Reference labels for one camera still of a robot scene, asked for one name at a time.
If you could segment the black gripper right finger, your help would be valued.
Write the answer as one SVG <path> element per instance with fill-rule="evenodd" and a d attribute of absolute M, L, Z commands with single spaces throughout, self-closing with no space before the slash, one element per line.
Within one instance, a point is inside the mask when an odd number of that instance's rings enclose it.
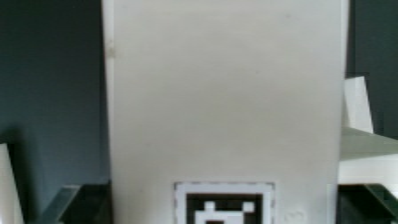
<path fill-rule="evenodd" d="M 382 184 L 337 186 L 336 224 L 398 224 L 398 198 Z"/>

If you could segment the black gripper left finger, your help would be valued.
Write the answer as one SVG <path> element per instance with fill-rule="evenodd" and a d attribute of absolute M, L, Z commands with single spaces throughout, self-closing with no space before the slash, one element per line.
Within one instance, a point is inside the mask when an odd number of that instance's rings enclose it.
<path fill-rule="evenodd" d="M 35 224 L 114 224 L 110 185 L 66 185 Z"/>

